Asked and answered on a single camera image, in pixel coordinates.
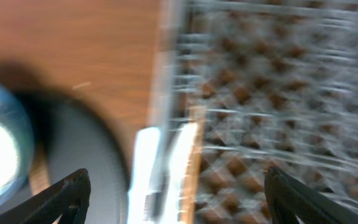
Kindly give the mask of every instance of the wooden table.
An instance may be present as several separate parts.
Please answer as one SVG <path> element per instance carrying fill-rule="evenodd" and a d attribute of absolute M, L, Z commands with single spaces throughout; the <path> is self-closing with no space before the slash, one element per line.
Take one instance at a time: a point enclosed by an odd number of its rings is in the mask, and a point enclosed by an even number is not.
<path fill-rule="evenodd" d="M 36 70 L 118 123 L 127 162 L 145 125 L 157 43 L 156 0 L 0 0 L 0 61 Z"/>

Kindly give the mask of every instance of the wire rack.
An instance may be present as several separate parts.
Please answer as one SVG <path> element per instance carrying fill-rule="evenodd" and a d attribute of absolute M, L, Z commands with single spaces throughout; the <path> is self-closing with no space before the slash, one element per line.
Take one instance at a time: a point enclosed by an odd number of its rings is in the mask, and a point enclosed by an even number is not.
<path fill-rule="evenodd" d="M 358 213 L 358 1 L 182 6 L 169 131 L 207 107 L 198 222 L 269 223 L 269 166 Z"/>

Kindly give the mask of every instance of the dish rack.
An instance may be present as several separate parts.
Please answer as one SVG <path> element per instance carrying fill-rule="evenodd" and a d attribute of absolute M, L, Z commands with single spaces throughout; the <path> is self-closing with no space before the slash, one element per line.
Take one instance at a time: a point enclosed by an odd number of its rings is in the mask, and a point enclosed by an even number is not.
<path fill-rule="evenodd" d="M 358 213 L 358 1 L 164 6 L 151 123 L 163 144 L 207 108 L 195 223 L 269 223 L 282 168 Z"/>

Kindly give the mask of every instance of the brown wooden surface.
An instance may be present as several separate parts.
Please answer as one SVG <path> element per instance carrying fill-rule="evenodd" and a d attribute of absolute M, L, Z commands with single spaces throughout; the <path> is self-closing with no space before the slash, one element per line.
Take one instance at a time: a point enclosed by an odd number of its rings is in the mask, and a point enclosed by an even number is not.
<path fill-rule="evenodd" d="M 147 117 L 159 5 L 0 0 L 0 60 L 25 62 L 44 82 L 95 102 L 119 122 L 129 162 L 135 132 Z"/>

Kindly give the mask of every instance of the blue bowl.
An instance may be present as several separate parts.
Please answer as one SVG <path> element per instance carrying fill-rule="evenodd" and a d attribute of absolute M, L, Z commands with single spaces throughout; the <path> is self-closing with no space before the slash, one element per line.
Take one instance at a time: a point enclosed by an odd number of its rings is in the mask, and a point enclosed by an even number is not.
<path fill-rule="evenodd" d="M 0 85 L 0 128 L 9 133 L 16 148 L 17 168 L 0 186 L 0 204 L 14 194 L 27 178 L 34 154 L 34 134 L 30 119 L 20 102 Z"/>

